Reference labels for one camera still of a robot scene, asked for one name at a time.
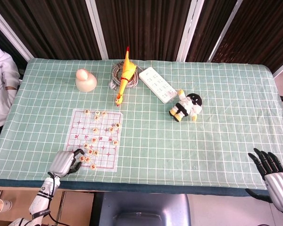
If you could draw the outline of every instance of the chinese chess board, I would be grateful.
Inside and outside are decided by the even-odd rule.
[[[116,172],[122,122],[120,112],[74,109],[64,151],[81,148],[82,169]]]

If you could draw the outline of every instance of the white squeeze toy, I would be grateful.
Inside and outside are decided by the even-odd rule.
[[[79,69],[76,72],[75,84],[79,91],[90,92],[95,89],[97,80],[95,76],[86,69]]]
[[[197,114],[202,110],[202,99],[198,94],[190,93],[187,96],[181,89],[178,92],[180,101],[169,111],[176,121],[181,121],[184,116],[190,115],[193,121],[197,120]]]

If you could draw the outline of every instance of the black cable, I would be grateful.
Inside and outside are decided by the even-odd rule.
[[[21,226],[22,222],[23,222],[24,218],[21,219],[20,223],[19,223],[19,226]]]
[[[28,223],[30,223],[30,222],[32,222],[31,220],[30,221],[28,221],[24,226],[26,226]]]
[[[50,203],[51,203],[51,200],[53,198],[53,190],[55,189],[55,175],[48,172],[48,174],[50,175],[50,177],[53,179],[53,189],[51,191],[51,196],[50,196],[50,199],[49,199],[49,202],[48,202],[48,209],[50,208]],[[64,225],[64,226],[70,226],[70,225],[67,225],[67,224],[64,224],[64,223],[61,223],[61,222],[58,222],[57,220],[55,220],[52,215],[49,213],[49,217],[57,224],[60,224],[60,225]]]

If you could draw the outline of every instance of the white cup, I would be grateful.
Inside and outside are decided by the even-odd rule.
[[[10,210],[12,205],[11,201],[0,199],[0,213]]]

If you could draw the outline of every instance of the coiled cable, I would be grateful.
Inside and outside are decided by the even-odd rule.
[[[111,80],[109,82],[110,89],[117,89],[117,86],[120,86],[121,84],[121,78],[118,77],[118,72],[121,70],[124,66],[124,61],[121,61],[115,65],[112,66],[112,73],[111,73]],[[135,87],[138,84],[138,68],[141,69],[139,66],[136,67],[133,77],[129,80],[126,87]]]

